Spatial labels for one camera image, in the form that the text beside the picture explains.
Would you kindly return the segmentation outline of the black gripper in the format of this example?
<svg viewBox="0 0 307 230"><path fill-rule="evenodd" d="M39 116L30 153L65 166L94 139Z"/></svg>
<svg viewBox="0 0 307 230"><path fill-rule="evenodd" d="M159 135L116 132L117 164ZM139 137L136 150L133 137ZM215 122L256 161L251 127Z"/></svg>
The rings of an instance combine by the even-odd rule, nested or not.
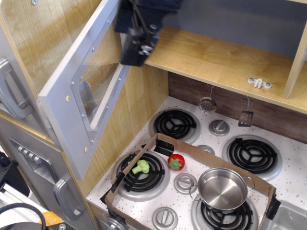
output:
<svg viewBox="0 0 307 230"><path fill-rule="evenodd" d="M181 5L181 0L122 0L114 29L126 35L120 63L141 67L159 41L164 17L179 12Z"/></svg>

